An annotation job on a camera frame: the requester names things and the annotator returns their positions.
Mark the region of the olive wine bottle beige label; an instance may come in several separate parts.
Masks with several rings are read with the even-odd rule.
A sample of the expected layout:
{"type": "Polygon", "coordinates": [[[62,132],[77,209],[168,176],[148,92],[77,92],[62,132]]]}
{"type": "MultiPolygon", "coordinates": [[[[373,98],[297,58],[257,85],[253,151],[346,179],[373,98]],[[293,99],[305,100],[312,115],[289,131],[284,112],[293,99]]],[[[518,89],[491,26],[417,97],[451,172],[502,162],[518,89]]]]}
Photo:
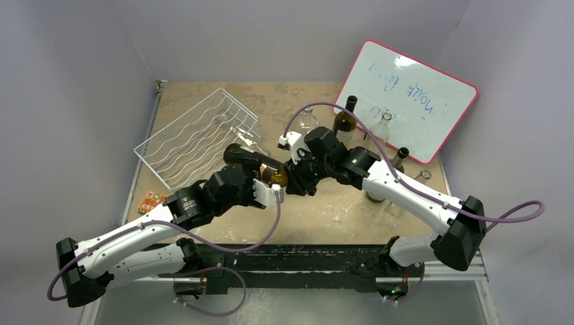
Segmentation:
{"type": "Polygon", "coordinates": [[[227,165],[253,174],[266,185],[278,184],[282,188],[288,185],[284,163],[246,146],[237,143],[228,145],[224,150],[223,160],[227,165]]]}

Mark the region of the dark green wine bottle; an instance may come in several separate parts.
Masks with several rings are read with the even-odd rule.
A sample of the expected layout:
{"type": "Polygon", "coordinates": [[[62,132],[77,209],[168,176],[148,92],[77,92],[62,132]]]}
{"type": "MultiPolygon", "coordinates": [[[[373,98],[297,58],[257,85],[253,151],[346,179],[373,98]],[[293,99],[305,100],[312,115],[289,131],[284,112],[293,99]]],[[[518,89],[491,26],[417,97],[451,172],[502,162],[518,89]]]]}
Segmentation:
{"type": "MultiPolygon", "coordinates": [[[[350,95],[347,98],[345,108],[353,112],[357,104],[357,97],[350,95]]],[[[357,121],[354,117],[345,111],[340,111],[334,118],[332,131],[338,141],[343,142],[352,139],[357,127],[357,121]]]]}

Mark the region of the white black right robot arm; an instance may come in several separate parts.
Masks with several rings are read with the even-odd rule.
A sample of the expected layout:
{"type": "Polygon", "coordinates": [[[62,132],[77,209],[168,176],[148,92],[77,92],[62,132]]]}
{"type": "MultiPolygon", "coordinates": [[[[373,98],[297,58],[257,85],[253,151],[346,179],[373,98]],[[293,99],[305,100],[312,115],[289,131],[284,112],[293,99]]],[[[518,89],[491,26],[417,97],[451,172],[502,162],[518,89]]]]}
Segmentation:
{"type": "Polygon", "coordinates": [[[361,146],[348,149],[335,134],[318,127],[306,135],[288,132],[278,147],[289,151],[285,164],[287,194],[314,195],[325,178],[389,200],[425,222],[431,233],[390,240],[380,257],[384,273],[395,276],[419,262],[440,261],[466,271],[486,235],[483,203],[474,196],[462,200],[438,192],[387,165],[380,155],[361,146]]]}

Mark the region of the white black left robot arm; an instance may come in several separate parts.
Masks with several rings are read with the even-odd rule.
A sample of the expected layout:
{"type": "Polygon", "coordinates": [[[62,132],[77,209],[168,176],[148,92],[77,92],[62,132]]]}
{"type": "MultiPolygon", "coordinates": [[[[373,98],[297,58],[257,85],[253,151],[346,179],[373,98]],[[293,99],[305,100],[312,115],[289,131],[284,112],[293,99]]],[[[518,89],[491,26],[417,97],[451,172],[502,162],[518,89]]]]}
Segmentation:
{"type": "Polygon", "coordinates": [[[235,206],[279,207],[284,189],[261,181],[242,168],[224,167],[208,179],[181,188],[145,215],[95,238],[64,238],[56,244],[58,273],[47,298],[82,307],[102,297],[114,285],[158,274],[186,277],[198,274],[202,259],[193,244],[150,246],[210,223],[235,206]]]}

